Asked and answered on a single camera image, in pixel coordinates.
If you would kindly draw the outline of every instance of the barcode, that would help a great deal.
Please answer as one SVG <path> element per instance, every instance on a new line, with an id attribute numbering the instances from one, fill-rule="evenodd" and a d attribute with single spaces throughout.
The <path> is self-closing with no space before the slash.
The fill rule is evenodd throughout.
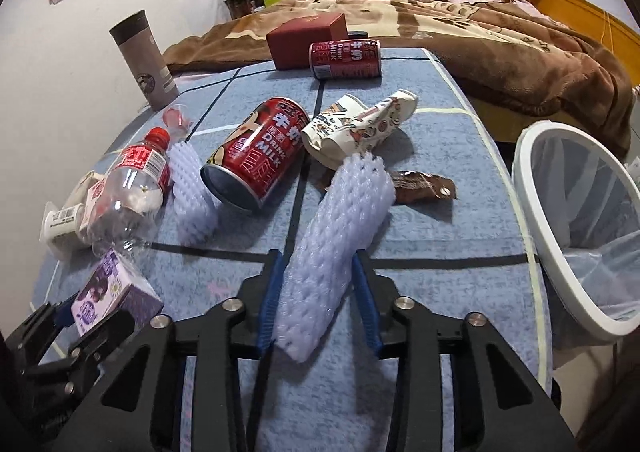
<path id="1" fill-rule="evenodd" d="M 166 165 L 166 161 L 162 155 L 152 150 L 151 154 L 149 154 L 149 158 L 146 160 L 145 166 L 142 168 L 142 171 L 145 174 L 150 175 L 156 181 L 160 180 L 160 175 L 164 170 L 164 165 Z"/>
<path id="2" fill-rule="evenodd" d="M 68 217 L 73 217 L 74 216 L 74 208 L 68 208 L 66 210 L 60 210 L 59 212 L 54 213 L 52 221 L 60 221 L 62 219 L 66 219 Z"/>
<path id="3" fill-rule="evenodd" d="M 329 80 L 331 76 L 331 66 L 314 67 L 314 73 L 318 80 Z"/>

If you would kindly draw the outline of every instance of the black gripper frame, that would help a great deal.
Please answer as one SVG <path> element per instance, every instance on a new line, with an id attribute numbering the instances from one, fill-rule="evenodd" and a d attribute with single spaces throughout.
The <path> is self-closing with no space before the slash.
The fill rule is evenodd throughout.
<path id="1" fill-rule="evenodd" d="M 237 297 L 195 318 L 177 322 L 167 315 L 153 318 L 109 364 L 64 425 L 51 451 L 179 452 L 188 356 L 197 357 L 191 451 L 253 450 L 273 349 L 271 331 L 260 331 L 269 315 L 263 300 L 268 295 L 274 298 L 270 279 L 282 272 L 282 255 L 271 250 L 261 274 L 245 279 Z M 277 284 L 272 309 L 279 288 Z M 246 430 L 239 358 L 260 360 Z"/>
<path id="2" fill-rule="evenodd" d="M 378 358 L 399 358 L 387 452 L 442 450 L 441 354 L 451 362 L 454 450 L 577 452 L 552 401 L 484 315 L 435 315 L 400 296 L 362 250 L 353 260 L 356 274 L 367 342 Z"/>
<path id="3" fill-rule="evenodd" d="M 100 362 L 134 330 L 131 315 L 116 311 L 73 343 L 66 358 L 40 364 L 60 331 L 73 325 L 75 298 L 42 305 L 6 340 L 0 339 L 0 426 L 15 438 L 28 434 L 32 445 L 56 437 L 98 379 Z"/>

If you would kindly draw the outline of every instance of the plastic water bottle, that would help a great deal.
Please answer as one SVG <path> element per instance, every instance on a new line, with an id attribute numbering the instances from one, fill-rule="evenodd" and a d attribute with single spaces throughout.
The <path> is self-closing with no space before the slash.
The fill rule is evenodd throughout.
<path id="1" fill-rule="evenodd" d="M 96 255 L 113 247 L 135 260 L 137 248 L 153 240 L 170 177 L 168 145 L 169 133 L 155 127 L 116 160 L 89 218 L 87 234 Z"/>

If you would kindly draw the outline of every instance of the bottle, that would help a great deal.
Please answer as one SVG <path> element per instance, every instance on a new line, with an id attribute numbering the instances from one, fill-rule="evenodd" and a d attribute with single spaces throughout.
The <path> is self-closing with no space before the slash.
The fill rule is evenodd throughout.
<path id="1" fill-rule="evenodd" d="M 97 256 L 113 247 L 136 260 L 139 248 L 153 240 L 169 183 L 168 145 L 169 133 L 155 127 L 116 160 L 88 222 L 88 239 Z"/>
<path id="2" fill-rule="evenodd" d="M 180 92 L 151 34 L 145 11 L 125 18 L 109 32 L 151 108 L 162 110 L 174 101 Z"/>

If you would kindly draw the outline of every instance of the bin liner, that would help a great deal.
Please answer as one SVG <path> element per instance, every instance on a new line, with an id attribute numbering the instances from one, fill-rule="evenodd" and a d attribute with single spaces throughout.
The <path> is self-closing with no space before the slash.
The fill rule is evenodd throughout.
<path id="1" fill-rule="evenodd" d="M 640 308 L 640 215 L 622 180 L 596 151 L 570 139 L 532 148 L 536 193 L 574 275 L 609 317 Z"/>

